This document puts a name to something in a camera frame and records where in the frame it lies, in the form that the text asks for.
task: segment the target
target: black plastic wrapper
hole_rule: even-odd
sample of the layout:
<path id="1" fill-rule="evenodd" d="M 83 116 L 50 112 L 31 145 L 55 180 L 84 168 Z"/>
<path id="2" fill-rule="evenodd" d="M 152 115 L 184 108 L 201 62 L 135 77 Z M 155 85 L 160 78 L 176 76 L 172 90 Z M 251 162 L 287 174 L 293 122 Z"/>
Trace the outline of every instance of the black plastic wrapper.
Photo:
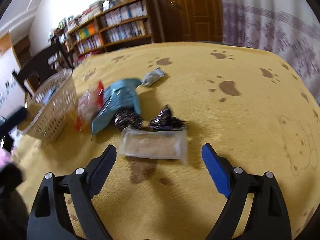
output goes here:
<path id="1" fill-rule="evenodd" d="M 154 131 L 181 131 L 185 126 L 184 121 L 172 117 L 172 112 L 166 105 L 158 116 L 150 121 L 148 128 Z"/>
<path id="2" fill-rule="evenodd" d="M 122 109 L 115 115 L 115 125 L 120 131 L 129 125 L 134 129 L 141 129 L 142 122 L 143 119 L 133 109 Z"/>

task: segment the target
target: silver screw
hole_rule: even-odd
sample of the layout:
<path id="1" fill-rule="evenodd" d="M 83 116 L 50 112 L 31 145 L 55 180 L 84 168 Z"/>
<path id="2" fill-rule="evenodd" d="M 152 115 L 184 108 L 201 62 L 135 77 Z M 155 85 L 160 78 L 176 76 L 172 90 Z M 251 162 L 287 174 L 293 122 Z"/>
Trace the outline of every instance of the silver screw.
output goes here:
<path id="1" fill-rule="evenodd" d="M 76 174 L 80 175 L 80 174 L 82 174 L 82 173 L 84 173 L 84 168 L 78 168 L 78 169 L 76 169 Z"/>
<path id="2" fill-rule="evenodd" d="M 243 172 L 243 169 L 241 169 L 240 167 L 235 167 L 234 171 L 236 174 L 241 174 Z"/>
<path id="3" fill-rule="evenodd" d="M 266 176 L 271 179 L 271 178 L 273 178 L 273 173 L 270 172 L 270 171 L 268 171 L 268 172 L 266 173 Z"/>
<path id="4" fill-rule="evenodd" d="M 45 176 L 46 179 L 51 179 L 52 178 L 52 173 L 48 172 Z"/>

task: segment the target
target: white laundry basket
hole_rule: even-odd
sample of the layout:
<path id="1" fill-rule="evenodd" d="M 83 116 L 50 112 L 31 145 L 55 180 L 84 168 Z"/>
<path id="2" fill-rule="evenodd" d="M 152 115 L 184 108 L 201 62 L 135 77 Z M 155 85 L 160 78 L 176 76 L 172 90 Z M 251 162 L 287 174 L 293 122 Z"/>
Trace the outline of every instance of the white laundry basket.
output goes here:
<path id="1" fill-rule="evenodd" d="M 66 114 L 77 107 L 76 87 L 71 69 L 63 69 L 48 78 L 35 92 L 31 103 L 42 103 L 46 93 L 59 86 L 50 101 L 38 112 L 28 127 L 21 131 L 45 142 L 53 141 L 61 133 Z"/>

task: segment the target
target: yellow blanket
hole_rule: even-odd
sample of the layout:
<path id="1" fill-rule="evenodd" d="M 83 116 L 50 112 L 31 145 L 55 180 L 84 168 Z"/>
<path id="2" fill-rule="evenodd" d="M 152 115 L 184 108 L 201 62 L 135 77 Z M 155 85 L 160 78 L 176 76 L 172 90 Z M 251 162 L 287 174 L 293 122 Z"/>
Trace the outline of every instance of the yellow blanket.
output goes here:
<path id="1" fill-rule="evenodd" d="M 114 239 L 201 240 L 226 202 L 201 159 L 210 143 L 233 166 L 263 175 L 272 171 L 289 212 L 293 238 L 320 200 L 320 109 L 295 71 L 275 54 L 205 43 L 161 43 L 91 56 L 73 73 L 80 95 L 102 80 L 142 78 L 161 67 L 167 76 L 138 87 L 142 117 L 154 118 L 169 104 L 188 127 L 188 161 L 118 157 L 92 202 Z M 26 181 L 18 188 L 31 209 L 47 172 L 70 174 L 118 148 L 120 132 L 109 125 L 91 139 L 68 123 L 58 139 L 43 143 L 24 136 L 16 150 Z M 76 232 L 83 236 L 66 195 Z M 236 235 L 242 233 L 252 196 Z"/>

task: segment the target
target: wooden door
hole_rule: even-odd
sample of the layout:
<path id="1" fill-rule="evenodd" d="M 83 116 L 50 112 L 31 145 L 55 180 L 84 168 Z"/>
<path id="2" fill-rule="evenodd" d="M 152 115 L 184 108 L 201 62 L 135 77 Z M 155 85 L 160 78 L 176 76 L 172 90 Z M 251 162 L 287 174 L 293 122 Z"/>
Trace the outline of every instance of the wooden door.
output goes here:
<path id="1" fill-rule="evenodd" d="M 158 0 L 166 41 L 222 41 L 221 0 Z"/>

